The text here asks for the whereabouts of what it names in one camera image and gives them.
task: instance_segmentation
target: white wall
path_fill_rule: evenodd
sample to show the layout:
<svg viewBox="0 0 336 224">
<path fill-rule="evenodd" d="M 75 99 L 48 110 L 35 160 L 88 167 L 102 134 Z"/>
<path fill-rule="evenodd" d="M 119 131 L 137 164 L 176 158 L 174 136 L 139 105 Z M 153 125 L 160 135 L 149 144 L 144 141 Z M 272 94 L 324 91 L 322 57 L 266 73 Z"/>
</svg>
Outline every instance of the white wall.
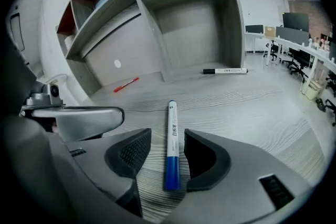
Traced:
<svg viewBox="0 0 336 224">
<path fill-rule="evenodd" d="M 287 0 L 240 0 L 245 25 L 280 26 L 278 6 L 289 12 Z M 266 39 L 256 39 L 256 50 L 265 50 Z M 252 50 L 251 40 L 247 39 L 245 50 Z"/>
<path fill-rule="evenodd" d="M 40 70 L 38 50 L 39 17 L 43 0 L 14 0 L 6 17 L 7 31 L 11 36 L 10 17 L 20 13 L 20 28 L 25 49 L 21 52 L 35 75 Z"/>
<path fill-rule="evenodd" d="M 88 96 L 73 76 L 61 51 L 56 35 L 69 0 L 43 0 L 40 13 L 39 51 L 46 80 L 58 74 L 68 75 L 65 87 L 60 87 L 60 96 L 67 105 L 78 105 Z"/>
</svg>

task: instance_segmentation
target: wood grain floor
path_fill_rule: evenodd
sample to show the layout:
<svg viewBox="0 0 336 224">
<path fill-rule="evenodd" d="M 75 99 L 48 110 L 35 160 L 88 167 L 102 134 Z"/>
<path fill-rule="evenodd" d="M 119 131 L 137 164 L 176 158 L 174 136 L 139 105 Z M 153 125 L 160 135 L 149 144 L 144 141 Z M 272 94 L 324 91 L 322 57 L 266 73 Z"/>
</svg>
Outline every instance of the wood grain floor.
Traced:
<svg viewBox="0 0 336 224">
<path fill-rule="evenodd" d="M 159 223 L 183 199 L 189 176 L 183 153 L 184 129 L 190 128 L 259 146 L 315 185 L 324 157 L 302 112 L 279 89 L 271 74 L 204 76 L 165 84 L 159 73 L 140 78 L 119 93 L 117 85 L 97 92 L 89 104 L 117 105 L 125 122 L 106 135 L 152 129 L 151 151 L 137 181 L 144 219 Z M 164 190 L 167 105 L 177 102 L 182 189 Z"/>
</svg>

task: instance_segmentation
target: floor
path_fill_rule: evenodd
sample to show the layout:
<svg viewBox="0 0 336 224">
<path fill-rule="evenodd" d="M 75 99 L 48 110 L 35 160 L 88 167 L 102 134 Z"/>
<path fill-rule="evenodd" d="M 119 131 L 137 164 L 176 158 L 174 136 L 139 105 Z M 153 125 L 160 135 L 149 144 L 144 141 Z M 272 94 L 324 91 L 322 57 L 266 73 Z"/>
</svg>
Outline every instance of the floor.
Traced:
<svg viewBox="0 0 336 224">
<path fill-rule="evenodd" d="M 334 146 L 332 115 L 319 111 L 299 91 L 301 80 L 285 66 L 273 62 L 266 67 L 262 55 L 247 55 L 245 67 L 246 75 L 189 77 L 170 84 L 154 73 L 118 93 L 113 89 L 123 83 L 105 87 L 87 101 L 125 110 L 125 122 L 105 135 L 152 129 L 151 151 L 137 175 L 145 219 L 159 223 L 184 197 L 190 178 L 183 154 L 185 128 L 259 146 L 312 186 L 320 180 Z M 329 91 L 322 98 L 333 99 Z M 169 192 L 164 190 L 164 171 L 167 105 L 172 99 L 178 108 L 182 189 Z"/>
<path fill-rule="evenodd" d="M 309 101 L 298 89 L 301 87 L 301 77 L 296 75 L 289 76 L 286 65 L 281 65 L 279 62 L 270 61 L 270 65 L 265 65 L 266 60 L 261 54 L 248 54 L 245 57 L 245 67 L 251 68 L 260 73 L 267 73 L 274 76 L 278 80 L 281 90 L 290 100 L 295 103 L 301 112 L 306 116 L 307 121 L 315 132 L 316 138 L 320 143 L 323 155 L 327 163 L 333 155 L 336 140 L 336 127 L 332 127 L 335 121 L 334 114 L 327 110 L 326 113 L 317 109 L 315 102 Z M 321 99 L 325 101 L 329 99 L 336 104 L 336 98 L 330 89 L 324 90 Z"/>
</svg>

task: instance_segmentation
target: brick wall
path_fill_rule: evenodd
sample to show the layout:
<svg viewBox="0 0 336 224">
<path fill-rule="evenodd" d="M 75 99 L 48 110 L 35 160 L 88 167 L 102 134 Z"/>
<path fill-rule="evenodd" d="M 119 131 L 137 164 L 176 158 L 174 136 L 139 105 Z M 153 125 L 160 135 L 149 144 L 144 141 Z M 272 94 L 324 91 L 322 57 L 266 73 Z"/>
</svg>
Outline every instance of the brick wall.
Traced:
<svg viewBox="0 0 336 224">
<path fill-rule="evenodd" d="M 312 38 L 321 34 L 330 36 L 331 20 L 319 1 L 296 0 L 288 1 L 290 12 L 306 13 L 309 16 L 309 33 Z"/>
</svg>

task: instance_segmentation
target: black vent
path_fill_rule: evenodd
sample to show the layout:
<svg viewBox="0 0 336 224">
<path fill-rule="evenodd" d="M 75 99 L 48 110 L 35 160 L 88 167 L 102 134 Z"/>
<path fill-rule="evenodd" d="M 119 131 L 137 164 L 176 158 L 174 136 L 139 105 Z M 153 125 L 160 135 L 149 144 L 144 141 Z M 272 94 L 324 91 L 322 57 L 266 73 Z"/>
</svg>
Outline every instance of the black vent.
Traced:
<svg viewBox="0 0 336 224">
<path fill-rule="evenodd" d="M 70 151 L 70 153 L 71 153 L 72 157 L 75 157 L 75 156 L 86 153 L 86 151 L 83 150 L 82 148 L 79 148 L 77 150 Z"/>
<path fill-rule="evenodd" d="M 138 173 L 151 149 L 150 135 L 144 135 L 120 151 L 120 158 Z"/>
<path fill-rule="evenodd" d="M 285 188 L 275 175 L 261 178 L 259 181 L 277 210 L 294 199 L 293 195 Z"/>
</svg>

